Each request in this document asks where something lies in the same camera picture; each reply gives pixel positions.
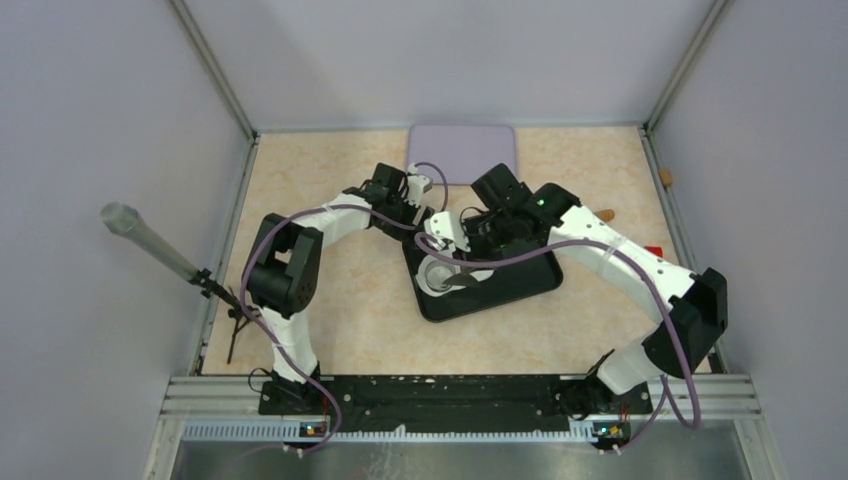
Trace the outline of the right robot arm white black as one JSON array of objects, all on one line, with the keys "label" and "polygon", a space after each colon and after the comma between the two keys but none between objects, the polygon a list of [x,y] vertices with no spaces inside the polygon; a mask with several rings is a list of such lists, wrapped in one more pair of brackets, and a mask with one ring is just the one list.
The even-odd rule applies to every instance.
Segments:
[{"label": "right robot arm white black", "polygon": [[727,280],[717,270],[701,273],[673,264],[619,234],[555,183],[536,191],[498,164],[471,185],[485,207],[463,222],[469,238],[465,268],[473,300],[485,308],[547,292],[548,255],[560,252],[623,292],[655,322],[655,329],[612,350],[565,393],[565,410],[586,416],[612,412],[639,384],[658,377],[692,375],[728,324]]}]

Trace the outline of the metal scraper wooden handle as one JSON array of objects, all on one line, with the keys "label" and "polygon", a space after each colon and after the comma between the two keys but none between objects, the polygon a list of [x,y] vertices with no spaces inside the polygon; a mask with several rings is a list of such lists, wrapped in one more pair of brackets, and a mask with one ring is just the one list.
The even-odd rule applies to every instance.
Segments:
[{"label": "metal scraper wooden handle", "polygon": [[445,278],[442,285],[446,287],[479,288],[481,281],[474,276],[476,271],[476,268],[460,267],[456,273]]}]

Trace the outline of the lilac rectangular tray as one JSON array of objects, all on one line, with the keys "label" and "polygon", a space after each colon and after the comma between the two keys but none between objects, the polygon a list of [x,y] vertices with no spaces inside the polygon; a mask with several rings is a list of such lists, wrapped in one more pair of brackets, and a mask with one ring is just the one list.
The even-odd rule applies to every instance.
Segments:
[{"label": "lilac rectangular tray", "polygon": [[414,124],[408,131],[406,163],[439,183],[436,165],[449,185],[470,186],[499,164],[519,177],[516,133],[504,124]]}]

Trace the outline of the black baking tray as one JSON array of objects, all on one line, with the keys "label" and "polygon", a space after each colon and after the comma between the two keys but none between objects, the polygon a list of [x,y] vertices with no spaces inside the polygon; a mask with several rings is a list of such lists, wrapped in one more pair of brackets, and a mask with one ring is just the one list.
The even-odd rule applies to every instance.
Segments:
[{"label": "black baking tray", "polygon": [[[517,254],[517,257],[542,247],[547,241],[547,231],[534,233],[533,240]],[[440,297],[426,295],[416,284],[414,275],[422,260],[428,255],[413,239],[402,243],[413,292],[421,315],[428,321],[439,323],[461,316],[482,312],[512,302],[557,289],[563,282],[563,272],[552,253],[545,253],[521,263],[499,267],[493,276],[479,288],[467,288]],[[467,254],[456,254],[462,260],[489,262],[497,260],[469,260]]]}]

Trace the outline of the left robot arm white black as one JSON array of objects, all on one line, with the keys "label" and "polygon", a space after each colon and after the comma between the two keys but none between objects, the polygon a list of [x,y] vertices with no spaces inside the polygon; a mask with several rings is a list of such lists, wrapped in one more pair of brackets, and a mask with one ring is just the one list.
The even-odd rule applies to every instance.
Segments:
[{"label": "left robot arm white black", "polygon": [[324,249],[371,227],[398,241],[409,238],[418,212],[431,211],[422,200],[432,187],[432,178],[415,166],[400,170],[380,163],[360,186],[319,207],[263,218],[238,297],[271,342],[269,383],[295,412],[314,410],[321,397],[306,309],[317,292]]}]

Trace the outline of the wooden dough roller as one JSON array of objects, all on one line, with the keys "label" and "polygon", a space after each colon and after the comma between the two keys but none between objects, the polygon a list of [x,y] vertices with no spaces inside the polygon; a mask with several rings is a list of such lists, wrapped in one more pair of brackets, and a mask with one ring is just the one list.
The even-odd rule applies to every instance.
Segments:
[{"label": "wooden dough roller", "polygon": [[616,217],[616,212],[612,209],[603,209],[594,211],[594,215],[602,222],[610,222]]}]

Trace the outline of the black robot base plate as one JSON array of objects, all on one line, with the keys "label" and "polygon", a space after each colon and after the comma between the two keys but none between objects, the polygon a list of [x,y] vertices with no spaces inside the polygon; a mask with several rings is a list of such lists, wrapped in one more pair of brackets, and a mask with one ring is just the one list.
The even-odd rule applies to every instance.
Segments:
[{"label": "black robot base plate", "polygon": [[616,396],[596,380],[539,375],[338,375],[315,385],[263,383],[262,415],[341,421],[340,433],[531,433],[566,431],[579,420],[649,414],[646,384]]}]

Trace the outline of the clear glass cup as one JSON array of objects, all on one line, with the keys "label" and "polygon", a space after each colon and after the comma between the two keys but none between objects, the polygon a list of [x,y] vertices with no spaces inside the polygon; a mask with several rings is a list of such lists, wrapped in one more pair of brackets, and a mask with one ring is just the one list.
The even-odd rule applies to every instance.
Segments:
[{"label": "clear glass cup", "polygon": [[456,272],[454,265],[438,260],[429,261],[420,269],[422,290],[435,297],[446,294],[454,287],[443,286],[442,281]]}]

